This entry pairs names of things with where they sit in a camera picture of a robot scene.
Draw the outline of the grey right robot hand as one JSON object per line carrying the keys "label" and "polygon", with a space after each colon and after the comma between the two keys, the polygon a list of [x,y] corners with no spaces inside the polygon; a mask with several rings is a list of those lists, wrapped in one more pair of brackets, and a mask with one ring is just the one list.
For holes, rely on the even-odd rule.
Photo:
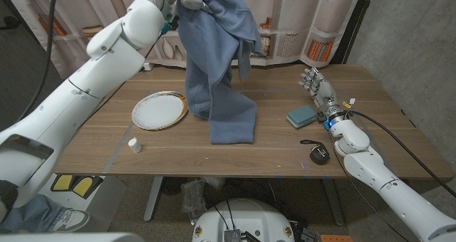
{"label": "grey right robot hand", "polygon": [[339,107],[336,91],[315,67],[305,68],[299,85],[308,91],[317,108],[327,117],[342,112]]}

